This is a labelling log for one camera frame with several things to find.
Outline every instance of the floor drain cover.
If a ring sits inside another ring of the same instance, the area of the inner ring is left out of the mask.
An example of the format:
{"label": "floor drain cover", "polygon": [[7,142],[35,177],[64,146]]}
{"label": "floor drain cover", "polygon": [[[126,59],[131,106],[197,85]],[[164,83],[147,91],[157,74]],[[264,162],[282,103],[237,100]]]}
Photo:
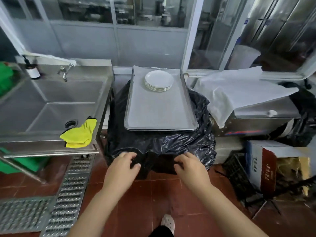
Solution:
{"label": "floor drain cover", "polygon": [[0,201],[0,234],[42,231],[54,196]]}
{"label": "floor drain cover", "polygon": [[90,173],[67,174],[40,237],[64,237],[76,222]]}
{"label": "floor drain cover", "polygon": [[85,158],[81,155],[74,156],[69,163],[66,174],[89,173],[92,168],[94,157],[95,155],[88,155]]}

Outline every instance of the faucet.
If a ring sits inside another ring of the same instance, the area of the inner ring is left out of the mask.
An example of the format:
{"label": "faucet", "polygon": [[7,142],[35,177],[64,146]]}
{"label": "faucet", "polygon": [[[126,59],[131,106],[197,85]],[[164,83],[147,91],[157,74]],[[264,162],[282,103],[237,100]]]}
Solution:
{"label": "faucet", "polygon": [[64,79],[65,82],[67,82],[67,77],[66,77],[66,75],[68,74],[68,71],[69,71],[72,67],[74,67],[73,64],[69,64],[69,66],[68,66],[67,69],[66,69],[65,67],[61,66],[60,69],[59,69],[59,71],[57,72],[57,74],[59,75],[59,74],[62,72],[62,73],[63,73],[63,79]]}

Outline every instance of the white shoe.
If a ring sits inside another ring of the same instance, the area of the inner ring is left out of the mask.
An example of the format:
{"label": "white shoe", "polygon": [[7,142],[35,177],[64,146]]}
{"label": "white shoe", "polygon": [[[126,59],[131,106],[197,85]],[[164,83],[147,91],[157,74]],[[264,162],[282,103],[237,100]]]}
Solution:
{"label": "white shoe", "polygon": [[161,220],[160,225],[166,226],[169,230],[171,230],[172,234],[174,235],[175,224],[171,215],[165,214]]}

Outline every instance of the stainless steel sink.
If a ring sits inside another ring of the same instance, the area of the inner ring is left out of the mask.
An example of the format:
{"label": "stainless steel sink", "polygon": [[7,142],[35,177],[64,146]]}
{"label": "stainless steel sink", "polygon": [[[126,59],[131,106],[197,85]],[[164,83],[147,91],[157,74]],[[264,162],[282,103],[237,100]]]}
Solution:
{"label": "stainless steel sink", "polygon": [[[41,65],[41,79],[31,80],[24,75],[0,99],[0,147],[7,151],[5,158],[102,151],[97,133],[101,131],[111,94],[112,68],[76,66],[69,72],[68,82],[57,75],[59,68],[59,65]],[[69,127],[66,124],[79,127],[88,117],[97,119],[92,142],[83,148],[66,148],[59,138]]]}

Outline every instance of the yellow cloth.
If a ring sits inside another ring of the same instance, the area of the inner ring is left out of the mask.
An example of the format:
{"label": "yellow cloth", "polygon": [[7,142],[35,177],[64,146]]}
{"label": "yellow cloth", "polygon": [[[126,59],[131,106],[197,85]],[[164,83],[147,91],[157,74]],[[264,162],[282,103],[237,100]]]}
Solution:
{"label": "yellow cloth", "polygon": [[67,142],[68,148],[86,147],[90,144],[92,133],[97,125],[97,119],[87,119],[81,127],[72,128],[59,137]]}

